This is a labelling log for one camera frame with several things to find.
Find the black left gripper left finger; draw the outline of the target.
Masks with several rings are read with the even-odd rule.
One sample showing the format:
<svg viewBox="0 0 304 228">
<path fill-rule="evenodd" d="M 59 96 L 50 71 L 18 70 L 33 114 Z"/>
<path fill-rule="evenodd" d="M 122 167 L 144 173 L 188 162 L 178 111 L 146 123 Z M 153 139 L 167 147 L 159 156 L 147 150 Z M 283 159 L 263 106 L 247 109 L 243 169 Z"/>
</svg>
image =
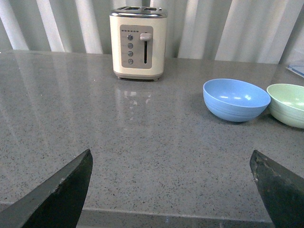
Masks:
<svg viewBox="0 0 304 228">
<path fill-rule="evenodd" d="M 2 228 L 75 228 L 86 199 L 93 157 L 85 150 L 0 213 Z"/>
</svg>

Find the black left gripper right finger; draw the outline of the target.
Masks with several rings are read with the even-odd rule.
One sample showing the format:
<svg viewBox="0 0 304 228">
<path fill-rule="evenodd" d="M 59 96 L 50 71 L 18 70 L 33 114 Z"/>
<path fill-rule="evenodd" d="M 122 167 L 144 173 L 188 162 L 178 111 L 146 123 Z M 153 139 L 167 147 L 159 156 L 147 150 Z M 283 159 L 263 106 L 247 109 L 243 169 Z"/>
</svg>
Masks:
<svg viewBox="0 0 304 228">
<path fill-rule="evenodd" d="M 254 150 L 250 168 L 263 204 L 276 228 L 304 226 L 304 179 Z"/>
</svg>

